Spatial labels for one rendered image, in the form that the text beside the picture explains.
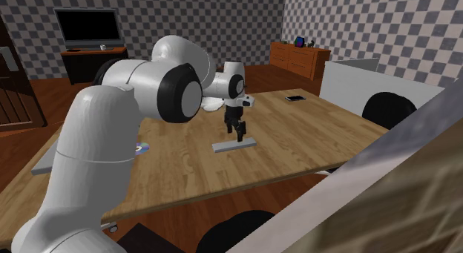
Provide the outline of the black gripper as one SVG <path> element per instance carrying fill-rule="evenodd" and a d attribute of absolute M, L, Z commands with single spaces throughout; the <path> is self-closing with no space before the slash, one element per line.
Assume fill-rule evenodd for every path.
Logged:
<path fill-rule="evenodd" d="M 227 133 L 231 134 L 233 132 L 233 126 L 232 125 L 237 125 L 235 127 L 235 130 L 237 132 L 237 141 L 242 142 L 243 141 L 243 136 L 246 134 L 246 122 L 241 119 L 243 115 L 243 107 L 242 106 L 237 106 L 237 107 L 232 107 L 232 106 L 226 106 L 226 112 L 224 115 L 224 122 L 227 127 Z"/>

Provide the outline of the grey flat bar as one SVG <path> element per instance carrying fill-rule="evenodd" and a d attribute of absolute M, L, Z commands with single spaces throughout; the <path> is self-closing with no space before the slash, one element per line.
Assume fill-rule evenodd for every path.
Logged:
<path fill-rule="evenodd" d="M 232 141 L 226 141 L 226 142 L 219 142 L 212 144 L 212 148 L 214 153 L 220 153 L 224 151 L 232 151 L 236 149 L 241 149 L 241 148 L 248 148 L 252 146 L 256 146 L 257 142 L 255 141 L 254 138 L 249 137 L 249 138 L 244 138 L 242 141 L 238 140 L 232 140 Z"/>

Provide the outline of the white plate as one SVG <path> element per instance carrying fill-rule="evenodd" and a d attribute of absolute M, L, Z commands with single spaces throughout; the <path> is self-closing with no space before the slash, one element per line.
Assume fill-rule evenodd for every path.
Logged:
<path fill-rule="evenodd" d="M 204 111 L 213 112 L 219 110 L 224 105 L 224 99 L 216 97 L 206 97 L 202 98 L 201 108 Z"/>

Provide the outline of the wooden table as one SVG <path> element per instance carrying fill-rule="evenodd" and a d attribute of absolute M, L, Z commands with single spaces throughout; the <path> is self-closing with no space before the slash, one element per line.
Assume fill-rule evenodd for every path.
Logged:
<path fill-rule="evenodd" d="M 306 99 L 285 99 L 298 95 Z M 381 126 L 301 89 L 256 94 L 244 119 L 256 146 L 221 153 L 211 145 L 232 136 L 219 111 L 200 111 L 185 124 L 144 120 L 138 139 L 150 148 L 134 161 L 125 201 L 101 221 L 121 223 L 333 168 L 384 134 Z"/>

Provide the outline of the orange chest of drawers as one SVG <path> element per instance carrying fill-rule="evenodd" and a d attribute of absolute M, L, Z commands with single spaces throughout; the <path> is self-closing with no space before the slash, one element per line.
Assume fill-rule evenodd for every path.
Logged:
<path fill-rule="evenodd" d="M 311 80 L 323 79 L 325 62 L 330 50 L 316 47 L 296 47 L 281 42 L 271 43 L 269 63 Z"/>

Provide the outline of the black chair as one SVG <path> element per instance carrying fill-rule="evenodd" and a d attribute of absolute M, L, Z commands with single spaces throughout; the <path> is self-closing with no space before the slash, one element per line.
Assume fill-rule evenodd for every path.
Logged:
<path fill-rule="evenodd" d="M 404 96 L 379 92 L 368 99 L 361 116 L 391 130 L 416 110 L 416 106 Z"/>
<path fill-rule="evenodd" d="M 236 214 L 211 227 L 201 238 L 195 253 L 226 253 L 274 215 L 264 210 L 249 210 Z"/>

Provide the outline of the white sofa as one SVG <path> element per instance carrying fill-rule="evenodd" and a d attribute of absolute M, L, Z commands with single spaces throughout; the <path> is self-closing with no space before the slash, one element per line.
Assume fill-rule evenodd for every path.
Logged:
<path fill-rule="evenodd" d="M 325 62 L 319 97 L 360 116 L 369 98 L 379 92 L 404 96 L 420 108 L 443 91 L 439 86 L 379 73 L 378 62 L 378 59 Z"/>

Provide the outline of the dark television stand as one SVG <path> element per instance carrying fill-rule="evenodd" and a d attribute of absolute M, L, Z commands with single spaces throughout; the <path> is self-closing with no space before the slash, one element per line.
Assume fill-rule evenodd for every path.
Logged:
<path fill-rule="evenodd" d="M 76 83 L 92 82 L 97 71 L 107 61 L 128 58 L 127 47 L 111 47 L 109 50 L 89 50 L 84 48 L 60 53 L 69 81 Z"/>

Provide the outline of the black television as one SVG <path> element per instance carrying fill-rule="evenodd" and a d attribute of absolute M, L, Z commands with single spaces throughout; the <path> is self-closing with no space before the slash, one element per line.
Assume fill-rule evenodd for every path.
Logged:
<path fill-rule="evenodd" d="M 124 45 L 115 9 L 56 7 L 53 11 L 66 48 Z"/>

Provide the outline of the grey flat board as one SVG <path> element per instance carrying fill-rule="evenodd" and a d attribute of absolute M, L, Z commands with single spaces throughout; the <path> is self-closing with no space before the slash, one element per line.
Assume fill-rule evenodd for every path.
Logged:
<path fill-rule="evenodd" d="M 58 139 L 46 151 L 42 158 L 31 169 L 32 175 L 47 174 L 52 171 L 53 161 L 56 154 Z"/>

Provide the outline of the dark brown door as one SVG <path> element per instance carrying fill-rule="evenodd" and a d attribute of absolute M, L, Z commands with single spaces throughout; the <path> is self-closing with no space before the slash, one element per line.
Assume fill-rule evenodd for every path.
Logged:
<path fill-rule="evenodd" d="M 45 126 L 45 115 L 0 16 L 0 132 Z"/>

